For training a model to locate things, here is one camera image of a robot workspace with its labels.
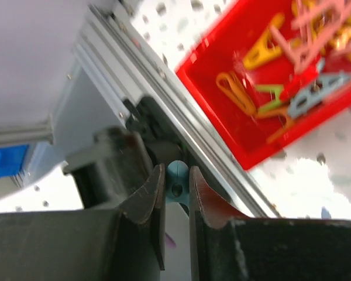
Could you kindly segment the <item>teal clothespin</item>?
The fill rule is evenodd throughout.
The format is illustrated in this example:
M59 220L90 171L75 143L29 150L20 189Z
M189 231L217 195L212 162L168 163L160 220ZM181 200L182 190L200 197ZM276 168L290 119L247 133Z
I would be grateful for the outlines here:
M171 162L166 168L166 203L180 203L189 206L190 170L188 166L180 161Z

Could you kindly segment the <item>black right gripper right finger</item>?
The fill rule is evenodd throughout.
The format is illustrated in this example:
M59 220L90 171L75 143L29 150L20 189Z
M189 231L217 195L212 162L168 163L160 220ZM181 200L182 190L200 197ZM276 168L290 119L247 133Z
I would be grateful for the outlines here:
M351 280L351 221L251 218L189 179L193 280Z

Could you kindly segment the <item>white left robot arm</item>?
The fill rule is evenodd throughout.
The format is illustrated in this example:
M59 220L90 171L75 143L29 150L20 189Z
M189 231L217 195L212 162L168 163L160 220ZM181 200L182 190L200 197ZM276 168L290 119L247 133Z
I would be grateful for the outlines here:
M47 146L31 173L35 179L23 190L0 198L0 213L82 209L86 205L78 188L98 186L104 180L112 186L111 191L102 192L109 202L119 205L127 199L149 176L148 172L137 172L135 167L128 172L124 170L128 162L140 161L133 149L128 156L92 162L74 173L63 171L66 156L91 148L95 133L114 126L122 124L102 100L77 111L64 110L56 126L56 144Z

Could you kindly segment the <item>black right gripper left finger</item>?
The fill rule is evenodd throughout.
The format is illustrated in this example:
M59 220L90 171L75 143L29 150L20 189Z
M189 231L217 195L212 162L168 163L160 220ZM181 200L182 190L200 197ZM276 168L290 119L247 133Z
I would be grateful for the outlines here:
M0 280L159 280L165 168L117 207L0 214Z

